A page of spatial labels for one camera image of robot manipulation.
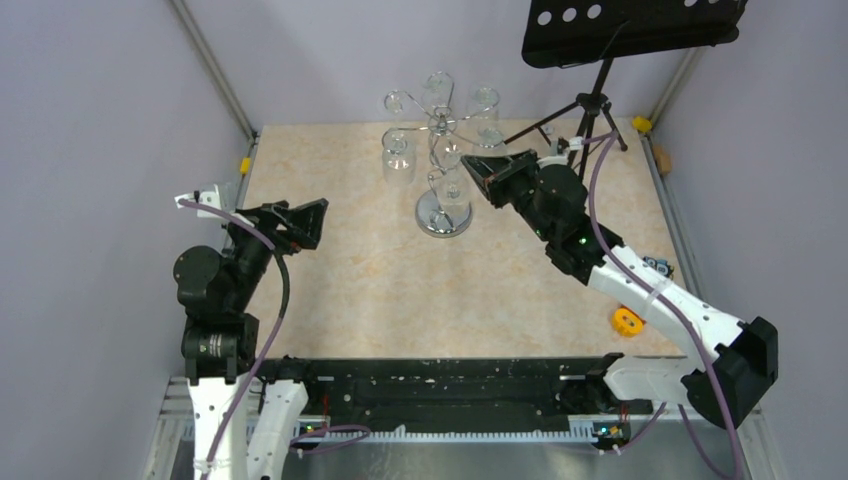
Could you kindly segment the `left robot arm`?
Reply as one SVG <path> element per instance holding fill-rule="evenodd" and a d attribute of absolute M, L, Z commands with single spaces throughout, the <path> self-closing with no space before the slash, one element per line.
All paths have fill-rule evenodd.
<path fill-rule="evenodd" d="M 298 419 L 317 407 L 321 388 L 303 375 L 273 381 L 253 432 L 247 430 L 246 396 L 288 309 L 285 259 L 318 247 L 329 202 L 278 201 L 226 212 L 192 195 L 175 201 L 223 220 L 232 241 L 227 253 L 194 246 L 178 256 L 172 271 L 186 314 L 181 354 L 193 413 L 194 476 L 279 479 Z M 272 331 L 259 346 L 260 322 L 247 307 L 271 262 L 283 289 Z"/>

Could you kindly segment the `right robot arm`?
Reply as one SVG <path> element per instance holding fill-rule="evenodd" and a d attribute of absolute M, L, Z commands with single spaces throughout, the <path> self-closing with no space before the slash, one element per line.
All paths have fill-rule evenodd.
<path fill-rule="evenodd" d="M 534 150 L 461 163 L 495 208 L 511 206 L 563 274 L 605 293 L 671 340 L 679 357 L 620 356 L 586 385 L 589 404 L 612 412 L 624 401 L 693 408 L 712 424 L 746 419 L 778 377 L 778 333 L 762 317 L 744 321 L 708 305 L 650 267 L 623 239 L 594 222 L 589 191 L 560 157 Z"/>

